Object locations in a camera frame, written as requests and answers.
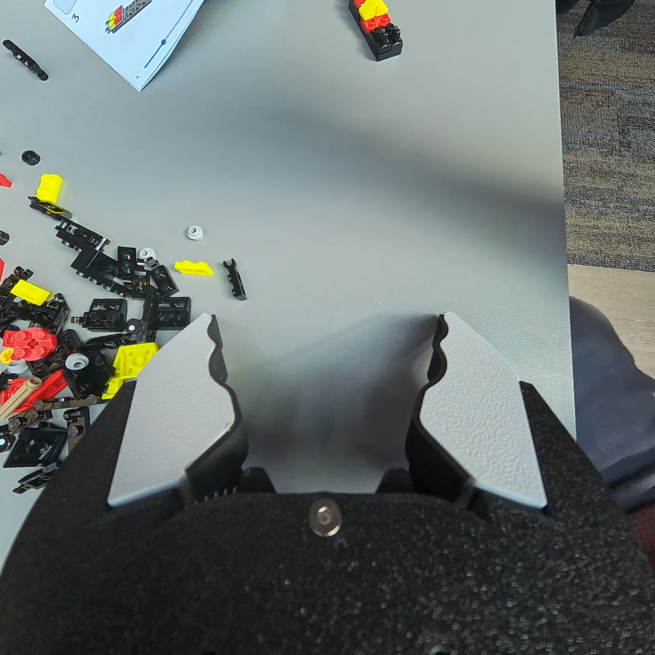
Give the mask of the pile of mixed toy bricks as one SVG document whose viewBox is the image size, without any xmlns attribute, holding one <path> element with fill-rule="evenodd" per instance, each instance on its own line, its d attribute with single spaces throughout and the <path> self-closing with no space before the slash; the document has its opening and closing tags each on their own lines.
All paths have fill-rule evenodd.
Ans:
<svg viewBox="0 0 655 655">
<path fill-rule="evenodd" d="M 118 247 L 65 219 L 56 236 L 76 253 L 73 271 L 104 291 L 80 316 L 61 293 L 30 283 L 16 267 L 1 279 L 1 453 L 5 469 L 28 469 L 12 489 L 45 487 L 91 426 L 92 407 L 111 400 L 158 352 L 162 330 L 190 323 L 191 299 L 177 295 L 152 250 Z"/>
</svg>

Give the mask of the black toy clip plate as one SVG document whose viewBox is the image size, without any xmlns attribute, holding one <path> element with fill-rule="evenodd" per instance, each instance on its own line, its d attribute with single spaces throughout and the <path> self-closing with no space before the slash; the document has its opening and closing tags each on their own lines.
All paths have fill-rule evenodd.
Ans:
<svg viewBox="0 0 655 655">
<path fill-rule="evenodd" d="M 224 260 L 223 266 L 227 270 L 227 280 L 231 284 L 231 293 L 234 299 L 238 301 L 246 301 L 247 295 L 236 261 L 233 258 L 230 261 Z"/>
</svg>

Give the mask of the person's leg in grey trousers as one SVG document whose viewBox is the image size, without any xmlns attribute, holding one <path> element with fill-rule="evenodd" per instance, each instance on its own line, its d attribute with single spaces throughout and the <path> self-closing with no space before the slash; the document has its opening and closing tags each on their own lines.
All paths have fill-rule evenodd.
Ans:
<svg viewBox="0 0 655 655">
<path fill-rule="evenodd" d="M 635 512 L 654 503 L 654 379 L 598 309 L 575 297 L 569 306 L 577 441 Z"/>
</svg>

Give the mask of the dark object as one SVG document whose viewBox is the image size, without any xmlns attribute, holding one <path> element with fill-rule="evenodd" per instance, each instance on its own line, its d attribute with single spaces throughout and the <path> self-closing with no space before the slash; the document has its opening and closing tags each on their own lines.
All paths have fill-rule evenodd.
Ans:
<svg viewBox="0 0 655 655">
<path fill-rule="evenodd" d="M 621 18 L 635 1 L 589 1 L 574 37 L 591 35 Z"/>
</svg>

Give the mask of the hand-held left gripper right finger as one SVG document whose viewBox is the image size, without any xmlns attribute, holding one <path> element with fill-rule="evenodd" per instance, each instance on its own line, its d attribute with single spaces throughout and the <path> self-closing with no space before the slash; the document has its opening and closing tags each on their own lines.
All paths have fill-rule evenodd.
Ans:
<svg viewBox="0 0 655 655">
<path fill-rule="evenodd" d="M 455 504 L 467 505 L 482 492 L 546 509 L 520 380 L 506 359 L 462 318 L 445 312 L 426 375 L 405 437 L 414 490 Z"/>
</svg>

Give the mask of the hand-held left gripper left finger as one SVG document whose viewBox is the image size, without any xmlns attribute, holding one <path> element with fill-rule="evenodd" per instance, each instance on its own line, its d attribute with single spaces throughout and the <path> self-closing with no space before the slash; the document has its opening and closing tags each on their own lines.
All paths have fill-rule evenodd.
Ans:
<svg viewBox="0 0 655 655">
<path fill-rule="evenodd" d="M 230 493 L 248 454 L 227 384 L 215 315 L 202 314 L 136 379 L 107 501 L 113 508 L 171 490 L 186 501 Z"/>
</svg>

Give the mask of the grey desk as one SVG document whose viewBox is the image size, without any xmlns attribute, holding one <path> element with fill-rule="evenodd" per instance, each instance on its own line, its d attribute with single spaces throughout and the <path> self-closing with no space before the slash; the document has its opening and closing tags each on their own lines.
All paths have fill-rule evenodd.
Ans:
<svg viewBox="0 0 655 655">
<path fill-rule="evenodd" d="M 29 208 L 47 173 L 110 255 L 152 248 L 217 316 L 247 463 L 283 493 L 372 492 L 405 464 L 444 312 L 575 435 L 553 4 L 388 4 L 404 49 L 377 63 L 344 1 L 205 1 L 138 92 L 42 1 L 1 2 L 1 40 L 48 74 L 1 48 L 6 267 L 74 316 L 110 296 Z"/>
</svg>

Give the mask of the black red yellow brick model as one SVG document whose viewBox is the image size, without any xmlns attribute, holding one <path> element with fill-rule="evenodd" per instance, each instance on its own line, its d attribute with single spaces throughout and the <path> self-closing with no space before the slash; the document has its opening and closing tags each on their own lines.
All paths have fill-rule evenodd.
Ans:
<svg viewBox="0 0 655 655">
<path fill-rule="evenodd" d="M 385 1 L 348 1 L 348 9 L 376 61 L 402 53 L 402 33 L 392 23 Z"/>
</svg>

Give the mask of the light blue instruction booklet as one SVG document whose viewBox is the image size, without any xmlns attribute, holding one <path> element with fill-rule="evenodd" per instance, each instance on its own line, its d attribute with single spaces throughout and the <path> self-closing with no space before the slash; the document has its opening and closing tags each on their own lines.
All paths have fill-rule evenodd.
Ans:
<svg viewBox="0 0 655 655">
<path fill-rule="evenodd" d="M 48 9 L 138 92 L 176 48 L 203 1 L 45 1 Z"/>
</svg>

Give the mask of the long black toy plate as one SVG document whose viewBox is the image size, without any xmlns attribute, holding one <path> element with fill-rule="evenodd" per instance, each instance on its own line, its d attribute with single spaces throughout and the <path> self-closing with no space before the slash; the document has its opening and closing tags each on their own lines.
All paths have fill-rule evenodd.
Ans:
<svg viewBox="0 0 655 655">
<path fill-rule="evenodd" d="M 2 45 L 12 54 L 12 56 L 17 61 L 21 62 L 23 66 L 25 66 L 30 72 L 36 75 L 39 80 L 48 80 L 48 74 L 40 67 L 40 65 L 15 43 L 9 39 L 5 39 L 2 41 Z"/>
</svg>

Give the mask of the black printed toy tile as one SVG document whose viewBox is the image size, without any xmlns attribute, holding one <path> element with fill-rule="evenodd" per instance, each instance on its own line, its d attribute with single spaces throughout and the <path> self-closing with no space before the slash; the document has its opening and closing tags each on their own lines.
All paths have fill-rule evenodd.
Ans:
<svg viewBox="0 0 655 655">
<path fill-rule="evenodd" d="M 55 203 L 40 200 L 36 196 L 28 196 L 28 201 L 30 208 L 37 210 L 41 214 L 50 217 L 55 221 L 62 221 L 72 218 L 72 213 L 70 211 Z"/>
</svg>

